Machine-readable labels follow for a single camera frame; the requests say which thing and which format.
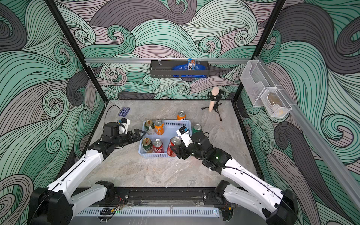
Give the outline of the orange can back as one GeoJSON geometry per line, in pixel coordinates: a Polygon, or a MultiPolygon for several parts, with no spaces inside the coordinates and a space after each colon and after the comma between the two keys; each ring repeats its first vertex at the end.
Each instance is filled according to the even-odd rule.
{"type": "Polygon", "coordinates": [[[155,127],[155,132],[157,135],[163,135],[165,130],[164,130],[164,124],[162,122],[162,120],[156,120],[154,122],[154,127],[155,127]]]}
{"type": "Polygon", "coordinates": [[[186,113],[184,111],[179,111],[177,114],[177,120],[185,120],[186,119],[186,113]]]}

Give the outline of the green sprite can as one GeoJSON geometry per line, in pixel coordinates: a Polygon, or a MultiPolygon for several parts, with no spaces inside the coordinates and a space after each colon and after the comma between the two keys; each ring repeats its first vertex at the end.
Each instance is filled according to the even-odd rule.
{"type": "Polygon", "coordinates": [[[197,133],[202,131],[202,126],[199,123],[196,123],[193,127],[192,127],[192,133],[197,133]]]}

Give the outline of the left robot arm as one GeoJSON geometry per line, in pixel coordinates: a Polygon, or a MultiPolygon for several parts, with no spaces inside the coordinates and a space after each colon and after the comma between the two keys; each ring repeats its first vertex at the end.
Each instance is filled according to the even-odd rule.
{"type": "Polygon", "coordinates": [[[82,181],[118,148],[140,141],[146,132],[128,131],[128,124],[109,122],[103,134],[62,176],[45,188],[37,188],[30,197],[29,225],[68,225],[81,211],[104,199],[114,199],[114,184],[99,181],[75,195],[82,181]]]}

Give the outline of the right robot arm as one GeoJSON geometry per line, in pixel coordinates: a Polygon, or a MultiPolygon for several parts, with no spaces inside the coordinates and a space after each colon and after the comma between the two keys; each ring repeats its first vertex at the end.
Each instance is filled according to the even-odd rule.
{"type": "Polygon", "coordinates": [[[214,147],[203,132],[190,134],[186,127],[177,130],[181,144],[171,147],[179,159],[192,156],[211,171],[235,183],[221,181],[215,192],[219,199],[237,204],[257,214],[268,225],[294,225],[298,220],[298,200],[289,189],[281,190],[241,166],[230,154],[214,147]]]}

